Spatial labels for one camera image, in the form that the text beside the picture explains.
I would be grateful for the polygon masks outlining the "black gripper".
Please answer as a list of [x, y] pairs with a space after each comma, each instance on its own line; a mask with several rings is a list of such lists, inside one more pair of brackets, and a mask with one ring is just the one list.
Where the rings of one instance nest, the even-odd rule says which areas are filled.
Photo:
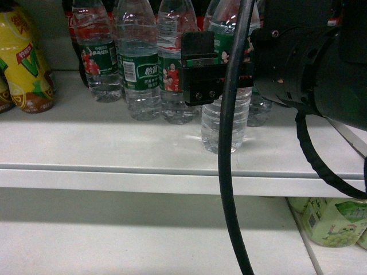
[[179, 85], [186, 105], [205, 105], [218, 100], [225, 91], [227, 64], [214, 51], [214, 33], [186, 32], [181, 37]]

